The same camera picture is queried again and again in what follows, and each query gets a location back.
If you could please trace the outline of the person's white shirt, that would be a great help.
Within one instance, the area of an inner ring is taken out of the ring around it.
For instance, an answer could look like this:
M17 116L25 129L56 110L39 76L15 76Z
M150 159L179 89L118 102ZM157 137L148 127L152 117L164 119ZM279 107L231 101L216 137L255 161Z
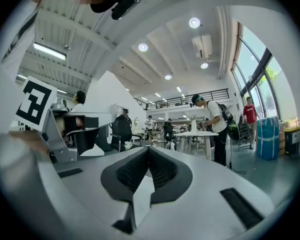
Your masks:
M0 114L5 107L4 98L17 90L15 80L19 67L35 37L38 5L22 0L0 30Z

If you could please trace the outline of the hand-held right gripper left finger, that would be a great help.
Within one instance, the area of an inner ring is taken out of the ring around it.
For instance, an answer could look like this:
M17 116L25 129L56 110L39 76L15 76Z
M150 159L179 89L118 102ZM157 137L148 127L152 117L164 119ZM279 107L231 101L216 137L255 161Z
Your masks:
M133 193L107 167L144 155L147 147L52 164L37 157L45 192L40 234L49 240L151 240L148 225L136 227Z

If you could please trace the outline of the black balcony railing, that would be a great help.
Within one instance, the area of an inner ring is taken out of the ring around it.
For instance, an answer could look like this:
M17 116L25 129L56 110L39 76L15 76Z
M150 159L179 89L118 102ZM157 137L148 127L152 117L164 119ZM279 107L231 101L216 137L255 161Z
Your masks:
M221 101L229 99L229 92L227 88L224 89L218 89L213 91L207 91L199 93L200 96L202 96L205 100L212 100L212 101ZM150 110L158 110L163 108L169 108L169 107L178 107L183 105L190 105L192 104L192 96L191 95L184 95L173 98L164 99L158 101L149 101L145 99L137 99L135 98L136 102L146 111Z

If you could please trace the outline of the black office chair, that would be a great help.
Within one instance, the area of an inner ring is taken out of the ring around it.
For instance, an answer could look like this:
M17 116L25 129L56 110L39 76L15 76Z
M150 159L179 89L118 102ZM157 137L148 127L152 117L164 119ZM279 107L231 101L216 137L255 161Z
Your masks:
M124 152L129 149L136 148L137 146L131 143L132 137L139 139L140 146L142 146L142 137L137 134L132 134L132 129L130 123L125 120L115 120L112 125L112 139L111 147L118 150L119 152Z

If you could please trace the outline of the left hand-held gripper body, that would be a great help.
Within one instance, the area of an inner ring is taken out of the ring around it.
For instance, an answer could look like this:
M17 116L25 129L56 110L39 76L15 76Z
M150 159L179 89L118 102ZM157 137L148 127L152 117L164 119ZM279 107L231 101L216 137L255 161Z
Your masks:
M74 162L78 159L78 151L74 139L67 133L78 131L74 119L65 117L68 113L61 98L57 97L57 89L32 76L27 77L22 86L24 98L16 110L14 120L37 130L41 139L49 149L49 156L54 156L59 163Z

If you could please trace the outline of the person's left forearm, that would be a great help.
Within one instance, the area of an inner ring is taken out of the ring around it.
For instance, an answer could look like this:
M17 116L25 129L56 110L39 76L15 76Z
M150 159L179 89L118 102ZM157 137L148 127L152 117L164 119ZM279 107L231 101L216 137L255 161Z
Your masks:
M43 159L50 158L50 150L37 130L9 131L8 134L13 138L22 140L29 148L38 152Z

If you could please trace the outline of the white rectangular table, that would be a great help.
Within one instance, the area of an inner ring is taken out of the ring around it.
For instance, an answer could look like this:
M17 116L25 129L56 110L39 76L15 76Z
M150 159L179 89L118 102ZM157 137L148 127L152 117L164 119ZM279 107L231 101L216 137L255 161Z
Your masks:
M182 133L176 133L176 137L181 138L181 143L180 143L180 152L184 153L185 151L185 144L186 144L186 137L204 137L205 140L205 149L206 149L206 159L208 161L212 160L211 157L211 145L210 145L210 137L218 136L218 133L214 133L211 131L187 131L187 132L182 132Z

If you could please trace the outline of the large glass window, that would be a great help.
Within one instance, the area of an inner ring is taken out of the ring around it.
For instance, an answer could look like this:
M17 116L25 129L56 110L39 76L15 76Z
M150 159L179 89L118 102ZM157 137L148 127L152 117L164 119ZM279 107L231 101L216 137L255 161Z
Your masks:
M231 72L243 105L250 97L261 118L282 118L274 88L274 80L279 74L271 68L274 62L275 57L265 44L239 22Z

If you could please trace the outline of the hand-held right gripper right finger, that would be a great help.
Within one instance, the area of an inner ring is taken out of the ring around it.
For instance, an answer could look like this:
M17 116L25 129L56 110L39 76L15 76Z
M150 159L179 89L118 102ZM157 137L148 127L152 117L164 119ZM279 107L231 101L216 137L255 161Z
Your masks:
M157 147L186 164L192 182L176 201L155 204L139 225L142 240L226 240L247 229L222 196L221 191L235 189L261 216L275 209L269 196L230 169L205 157Z

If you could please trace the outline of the black bin yellow lid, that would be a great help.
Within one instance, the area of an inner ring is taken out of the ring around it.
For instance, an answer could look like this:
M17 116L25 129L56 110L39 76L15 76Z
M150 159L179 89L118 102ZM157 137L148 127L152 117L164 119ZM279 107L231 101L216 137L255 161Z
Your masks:
M292 126L283 130L285 137L285 154L297 155L300 147L300 126Z

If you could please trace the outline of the metal trolley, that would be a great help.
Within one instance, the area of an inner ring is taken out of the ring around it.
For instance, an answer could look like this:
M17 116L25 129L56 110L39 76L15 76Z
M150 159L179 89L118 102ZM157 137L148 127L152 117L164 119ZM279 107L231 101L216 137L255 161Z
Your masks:
M239 117L239 122L237 124L238 132L239 132L239 140L237 142L238 149L240 147L250 147L250 140L251 140L251 127L248 123L244 120L244 114L241 113Z

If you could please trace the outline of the white ceiling air conditioner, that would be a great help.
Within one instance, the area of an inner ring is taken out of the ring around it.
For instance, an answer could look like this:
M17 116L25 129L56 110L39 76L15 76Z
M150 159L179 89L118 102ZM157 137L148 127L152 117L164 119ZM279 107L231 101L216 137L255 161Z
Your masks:
M213 54L212 39L209 34L196 36L191 41L197 58L208 59Z

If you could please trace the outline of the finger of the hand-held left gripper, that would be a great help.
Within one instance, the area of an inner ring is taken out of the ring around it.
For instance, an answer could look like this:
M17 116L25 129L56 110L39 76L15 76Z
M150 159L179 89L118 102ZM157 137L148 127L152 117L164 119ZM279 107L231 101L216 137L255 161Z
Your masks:
M76 105L73 110L65 113L64 117L74 119L74 127L86 131L98 129L115 121L112 113L99 111L85 104Z
M66 136L74 139L77 155L81 156L85 151L91 150L94 147L98 132L99 128L91 128L71 131Z

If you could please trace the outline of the rectangular ceiling light panel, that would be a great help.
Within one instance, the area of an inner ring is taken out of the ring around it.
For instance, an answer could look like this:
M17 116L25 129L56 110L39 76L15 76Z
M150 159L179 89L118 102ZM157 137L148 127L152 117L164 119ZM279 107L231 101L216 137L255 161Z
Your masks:
M52 49L52 48L50 48L48 46L45 46L45 45L42 45L40 43L34 42L33 47L34 47L34 49L36 49L38 51L49 54L49 55L51 55L53 57L56 57L60 60L65 61L67 59L67 55L65 53L62 53L60 51L57 51L55 49Z

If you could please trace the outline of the blue wrapped box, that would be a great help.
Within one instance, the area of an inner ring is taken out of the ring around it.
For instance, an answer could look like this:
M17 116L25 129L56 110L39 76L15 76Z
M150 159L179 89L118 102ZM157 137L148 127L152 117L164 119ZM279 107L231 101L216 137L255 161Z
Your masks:
M262 118L256 123L256 154L266 160L276 160L279 155L280 124L278 116Z

